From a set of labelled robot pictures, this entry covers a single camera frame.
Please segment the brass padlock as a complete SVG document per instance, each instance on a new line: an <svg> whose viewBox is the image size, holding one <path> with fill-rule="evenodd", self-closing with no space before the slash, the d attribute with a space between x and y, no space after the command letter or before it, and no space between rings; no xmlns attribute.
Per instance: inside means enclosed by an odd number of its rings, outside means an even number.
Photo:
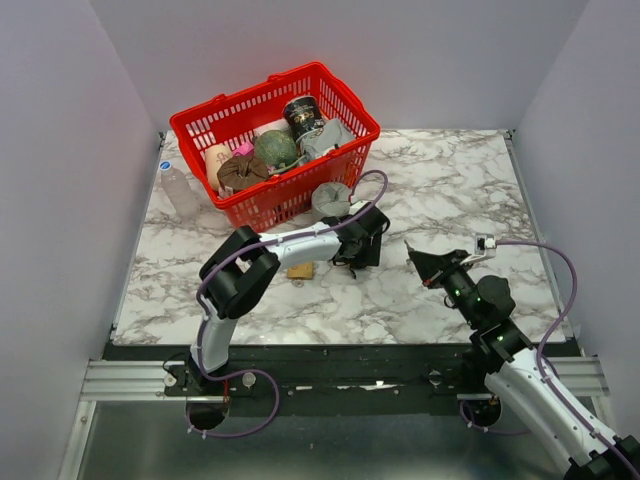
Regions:
<svg viewBox="0 0 640 480"><path fill-rule="evenodd" d="M305 262L287 269L287 277L292 280L310 280L314 277L314 263Z"/></svg>

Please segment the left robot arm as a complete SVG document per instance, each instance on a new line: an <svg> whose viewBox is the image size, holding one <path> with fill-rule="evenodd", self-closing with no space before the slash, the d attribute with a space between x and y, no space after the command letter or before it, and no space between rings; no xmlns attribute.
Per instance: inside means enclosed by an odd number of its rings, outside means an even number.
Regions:
<svg viewBox="0 0 640 480"><path fill-rule="evenodd" d="M278 272L309 262L352 271L377 266L390 224L373 203L362 202L343 217L285 234L259 234L249 226L234 231L199 272L196 301L203 318L191 346L188 384L201 395L220 387L237 321L257 306Z"/></svg>

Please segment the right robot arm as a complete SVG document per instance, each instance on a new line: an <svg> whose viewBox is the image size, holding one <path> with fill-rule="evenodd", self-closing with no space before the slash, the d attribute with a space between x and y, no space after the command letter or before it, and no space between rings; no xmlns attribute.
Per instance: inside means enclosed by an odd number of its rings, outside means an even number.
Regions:
<svg viewBox="0 0 640 480"><path fill-rule="evenodd" d="M486 388L544 445L566 479L636 479L639 442L621 437L593 415L560 381L511 318L515 301L507 279L473 280L469 253L435 255L409 249L422 284L446 292L472 329L471 360L460 367L469 390Z"/></svg>

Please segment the grey taped cylinder roll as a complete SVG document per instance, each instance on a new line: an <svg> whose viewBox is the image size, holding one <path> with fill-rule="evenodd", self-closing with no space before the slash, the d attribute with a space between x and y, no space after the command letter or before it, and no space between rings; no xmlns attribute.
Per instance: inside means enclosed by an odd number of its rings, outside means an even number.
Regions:
<svg viewBox="0 0 640 480"><path fill-rule="evenodd" d="M351 189L339 182L320 184L311 195L312 219L342 217L349 213Z"/></svg>

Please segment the red plastic shopping basket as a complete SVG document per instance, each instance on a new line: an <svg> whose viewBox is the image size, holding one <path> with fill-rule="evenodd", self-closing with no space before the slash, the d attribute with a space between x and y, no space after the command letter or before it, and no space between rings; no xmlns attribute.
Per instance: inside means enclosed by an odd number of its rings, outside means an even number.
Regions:
<svg viewBox="0 0 640 480"><path fill-rule="evenodd" d="M351 186L381 128L320 62L174 114L193 175L235 227L268 230L311 207L327 182Z"/></svg>

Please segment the grey wrapped bundle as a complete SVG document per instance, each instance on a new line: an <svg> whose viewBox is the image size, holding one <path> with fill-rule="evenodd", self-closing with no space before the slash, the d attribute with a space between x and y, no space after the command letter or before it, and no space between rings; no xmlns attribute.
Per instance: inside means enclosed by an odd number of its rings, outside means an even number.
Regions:
<svg viewBox="0 0 640 480"><path fill-rule="evenodd" d="M338 118L328 120L319 129L302 136L299 147L303 160L310 162L355 139L354 134Z"/></svg>

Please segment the green round melon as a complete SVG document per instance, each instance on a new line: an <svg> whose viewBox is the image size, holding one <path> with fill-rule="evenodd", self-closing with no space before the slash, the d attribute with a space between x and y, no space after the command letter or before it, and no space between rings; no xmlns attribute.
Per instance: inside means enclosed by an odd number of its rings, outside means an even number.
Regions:
<svg viewBox="0 0 640 480"><path fill-rule="evenodd" d="M293 138L280 130L269 130L258 136L254 155L274 169L287 167L298 159Z"/></svg>

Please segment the brown fabric pouch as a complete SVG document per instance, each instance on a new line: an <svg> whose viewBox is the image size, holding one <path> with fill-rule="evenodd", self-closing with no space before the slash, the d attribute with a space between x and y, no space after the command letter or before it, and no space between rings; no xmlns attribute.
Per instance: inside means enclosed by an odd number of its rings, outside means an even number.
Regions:
<svg viewBox="0 0 640 480"><path fill-rule="evenodd" d="M219 168L219 190L235 194L270 178L265 162L253 154L234 156Z"/></svg>

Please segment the black printed can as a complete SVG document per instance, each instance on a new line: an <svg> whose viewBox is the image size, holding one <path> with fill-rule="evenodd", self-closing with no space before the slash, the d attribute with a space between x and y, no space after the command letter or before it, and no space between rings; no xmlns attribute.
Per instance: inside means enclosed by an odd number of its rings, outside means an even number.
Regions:
<svg viewBox="0 0 640 480"><path fill-rule="evenodd" d="M318 101L312 95L299 96L287 102L283 109L283 117L296 144L299 144L304 136L321 130L326 124Z"/></svg>

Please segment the pink small box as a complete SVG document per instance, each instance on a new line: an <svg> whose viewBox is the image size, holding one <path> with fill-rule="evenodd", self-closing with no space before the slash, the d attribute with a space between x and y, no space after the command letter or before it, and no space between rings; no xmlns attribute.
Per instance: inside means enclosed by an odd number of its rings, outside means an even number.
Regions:
<svg viewBox="0 0 640 480"><path fill-rule="evenodd" d="M251 142L244 142L233 151L233 155L245 156L245 155L252 154L253 151L254 151L254 145Z"/></svg>

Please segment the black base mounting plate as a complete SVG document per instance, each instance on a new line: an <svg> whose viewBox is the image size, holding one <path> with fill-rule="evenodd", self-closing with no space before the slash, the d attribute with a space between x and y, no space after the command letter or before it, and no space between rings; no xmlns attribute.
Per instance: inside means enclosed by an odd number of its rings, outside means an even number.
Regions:
<svg viewBox="0 0 640 480"><path fill-rule="evenodd" d="M158 366L166 399L203 412L207 403L235 416L452 415L471 406L476 422L491 425L498 397L480 379L465 344L238 345L209 379L185 346L108 345L104 360Z"/></svg>

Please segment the clear plastic water bottle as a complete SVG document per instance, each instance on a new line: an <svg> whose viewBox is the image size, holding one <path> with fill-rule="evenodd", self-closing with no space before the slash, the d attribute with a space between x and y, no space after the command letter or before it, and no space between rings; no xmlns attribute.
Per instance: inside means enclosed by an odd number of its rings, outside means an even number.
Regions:
<svg viewBox="0 0 640 480"><path fill-rule="evenodd" d="M161 161L159 170L161 186L176 213L183 219L195 219L199 214L200 204L184 173L170 161Z"/></svg>

